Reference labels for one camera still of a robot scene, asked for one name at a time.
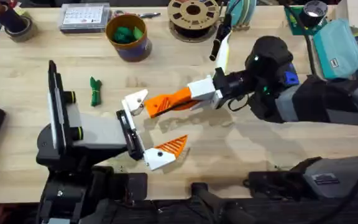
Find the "filament spool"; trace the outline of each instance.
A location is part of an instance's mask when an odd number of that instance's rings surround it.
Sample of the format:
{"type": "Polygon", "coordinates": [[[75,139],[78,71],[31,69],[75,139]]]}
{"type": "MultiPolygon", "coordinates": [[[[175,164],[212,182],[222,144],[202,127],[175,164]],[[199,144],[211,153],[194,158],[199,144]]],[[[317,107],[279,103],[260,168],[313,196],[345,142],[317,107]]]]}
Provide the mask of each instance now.
{"type": "Polygon", "coordinates": [[[216,31],[219,6],[215,0],[172,0],[168,5],[169,28],[174,37],[198,43],[216,31]]]}

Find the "green zip tie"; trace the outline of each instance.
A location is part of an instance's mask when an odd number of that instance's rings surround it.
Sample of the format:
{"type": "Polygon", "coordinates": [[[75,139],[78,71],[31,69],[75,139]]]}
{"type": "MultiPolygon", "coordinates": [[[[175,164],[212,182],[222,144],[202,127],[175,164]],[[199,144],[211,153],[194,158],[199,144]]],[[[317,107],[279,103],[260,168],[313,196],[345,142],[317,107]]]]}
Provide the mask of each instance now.
{"type": "Polygon", "coordinates": [[[92,101],[91,106],[98,106],[102,103],[100,98],[100,87],[102,86],[102,82],[100,80],[96,81],[93,77],[91,77],[91,87],[92,87],[92,101]]]}

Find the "green light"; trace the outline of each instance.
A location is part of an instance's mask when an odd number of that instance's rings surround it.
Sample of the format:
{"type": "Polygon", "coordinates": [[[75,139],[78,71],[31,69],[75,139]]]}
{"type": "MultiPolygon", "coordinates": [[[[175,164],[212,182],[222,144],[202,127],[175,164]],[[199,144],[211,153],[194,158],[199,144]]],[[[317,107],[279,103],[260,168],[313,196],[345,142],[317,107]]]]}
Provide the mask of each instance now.
{"type": "Polygon", "coordinates": [[[269,89],[267,88],[267,86],[264,86],[264,93],[265,93],[266,95],[270,95],[270,91],[269,91],[269,89]]]}

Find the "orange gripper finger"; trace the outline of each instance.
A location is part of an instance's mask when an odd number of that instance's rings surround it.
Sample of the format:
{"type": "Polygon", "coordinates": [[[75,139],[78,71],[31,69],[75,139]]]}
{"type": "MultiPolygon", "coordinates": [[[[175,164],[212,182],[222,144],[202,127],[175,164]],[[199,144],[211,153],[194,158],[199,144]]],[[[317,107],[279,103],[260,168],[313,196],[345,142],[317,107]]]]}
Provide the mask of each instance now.
{"type": "MultiPolygon", "coordinates": [[[[171,108],[172,106],[190,100],[191,100],[191,92],[190,89],[186,87],[171,95],[159,95],[154,98],[151,98],[147,100],[144,103],[144,105],[146,106],[147,112],[149,112],[150,117],[154,118],[157,116],[159,112],[165,111],[171,108]]],[[[185,110],[191,108],[193,105],[197,103],[198,100],[193,100],[192,102],[189,102],[188,104],[185,104],[183,106],[179,106],[173,110],[177,110],[177,111],[185,110]]]]}
{"type": "Polygon", "coordinates": [[[169,152],[171,154],[174,154],[175,157],[178,159],[179,155],[185,148],[187,141],[187,135],[182,136],[180,138],[174,139],[172,141],[166,142],[164,144],[161,144],[159,146],[155,146],[155,149],[161,149],[165,152],[169,152]]]}

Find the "teal pouch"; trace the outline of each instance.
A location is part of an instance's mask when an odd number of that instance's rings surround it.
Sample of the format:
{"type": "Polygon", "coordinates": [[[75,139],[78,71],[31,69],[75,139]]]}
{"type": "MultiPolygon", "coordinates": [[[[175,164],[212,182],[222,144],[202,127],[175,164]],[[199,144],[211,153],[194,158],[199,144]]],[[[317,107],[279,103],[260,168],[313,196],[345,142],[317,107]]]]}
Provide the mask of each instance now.
{"type": "Polygon", "coordinates": [[[324,78],[350,78],[358,69],[358,44],[345,19],[336,19],[313,36],[324,78]]]}

